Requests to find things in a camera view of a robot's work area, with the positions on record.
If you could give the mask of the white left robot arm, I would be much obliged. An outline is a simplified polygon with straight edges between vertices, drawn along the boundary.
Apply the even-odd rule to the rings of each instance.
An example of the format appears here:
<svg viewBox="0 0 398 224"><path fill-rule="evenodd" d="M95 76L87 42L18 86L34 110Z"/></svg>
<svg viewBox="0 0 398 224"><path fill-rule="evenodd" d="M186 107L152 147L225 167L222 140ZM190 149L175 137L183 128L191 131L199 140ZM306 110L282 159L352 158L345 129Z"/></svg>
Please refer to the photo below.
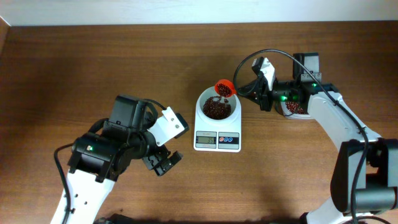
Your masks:
<svg viewBox="0 0 398 224"><path fill-rule="evenodd" d="M131 161L142 160L157 176L182 159L165 143L189 130L172 108L150 99L118 95L110 117L97 120L53 158L63 185L52 223L94 223L118 178Z"/></svg>

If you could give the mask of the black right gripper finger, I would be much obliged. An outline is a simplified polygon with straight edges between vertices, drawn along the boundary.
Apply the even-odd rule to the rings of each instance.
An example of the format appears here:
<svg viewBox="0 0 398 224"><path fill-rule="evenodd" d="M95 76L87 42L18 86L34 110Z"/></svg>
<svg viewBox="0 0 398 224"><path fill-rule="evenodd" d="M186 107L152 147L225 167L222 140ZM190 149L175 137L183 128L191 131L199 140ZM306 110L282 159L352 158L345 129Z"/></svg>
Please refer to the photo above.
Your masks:
<svg viewBox="0 0 398 224"><path fill-rule="evenodd" d="M240 93L239 95L257 105L260 105L261 97L255 91L249 93Z"/></svg>
<svg viewBox="0 0 398 224"><path fill-rule="evenodd" d="M238 93L254 93L254 92L257 92L258 89L259 89L260 82L261 82L261 79L255 79L255 80L249 82L248 84L246 84L246 85L244 85L242 87L239 87L237 89L237 92Z"/></svg>

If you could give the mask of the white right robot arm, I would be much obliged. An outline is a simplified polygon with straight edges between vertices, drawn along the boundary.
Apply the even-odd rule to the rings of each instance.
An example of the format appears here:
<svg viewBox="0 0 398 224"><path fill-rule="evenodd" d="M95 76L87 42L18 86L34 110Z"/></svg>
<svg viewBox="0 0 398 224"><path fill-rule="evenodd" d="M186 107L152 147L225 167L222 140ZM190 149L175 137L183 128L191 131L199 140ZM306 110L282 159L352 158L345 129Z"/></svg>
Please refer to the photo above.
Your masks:
<svg viewBox="0 0 398 224"><path fill-rule="evenodd" d="M330 182L330 198L318 209L304 213L301 223L358 223L380 221L380 213L397 208L397 140L384 139L369 129L346 105L338 89L322 83L317 53L290 55L293 79L275 77L275 70L259 50L253 59L256 75L237 93L270 111L275 102L296 102L327 133L338 150Z"/></svg>

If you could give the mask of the red plastic measuring scoop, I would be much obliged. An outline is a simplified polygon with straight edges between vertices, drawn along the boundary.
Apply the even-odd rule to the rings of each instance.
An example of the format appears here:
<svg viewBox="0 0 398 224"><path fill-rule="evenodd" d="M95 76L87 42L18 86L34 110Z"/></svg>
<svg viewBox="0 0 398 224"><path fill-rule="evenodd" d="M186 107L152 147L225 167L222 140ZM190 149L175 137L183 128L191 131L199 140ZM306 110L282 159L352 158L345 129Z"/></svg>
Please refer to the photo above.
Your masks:
<svg viewBox="0 0 398 224"><path fill-rule="evenodd" d="M217 94L225 98L229 98L237 94L233 82L227 79L218 80L217 83L215 84L215 91Z"/></svg>

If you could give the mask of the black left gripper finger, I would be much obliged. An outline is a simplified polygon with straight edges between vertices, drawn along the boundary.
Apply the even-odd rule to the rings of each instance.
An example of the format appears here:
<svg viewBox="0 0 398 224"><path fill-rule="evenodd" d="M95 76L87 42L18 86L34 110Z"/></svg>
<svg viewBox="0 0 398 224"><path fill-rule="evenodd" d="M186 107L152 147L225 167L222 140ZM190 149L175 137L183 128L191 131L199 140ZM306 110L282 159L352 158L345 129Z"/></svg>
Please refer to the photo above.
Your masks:
<svg viewBox="0 0 398 224"><path fill-rule="evenodd" d="M180 162L183 158L183 154L175 151L170 157L162 159L155 167L155 173L157 176L163 176L166 174L174 165Z"/></svg>
<svg viewBox="0 0 398 224"><path fill-rule="evenodd" d="M170 151L167 148L160 148L158 151L144 157L142 161L148 170L155 170L169 155Z"/></svg>

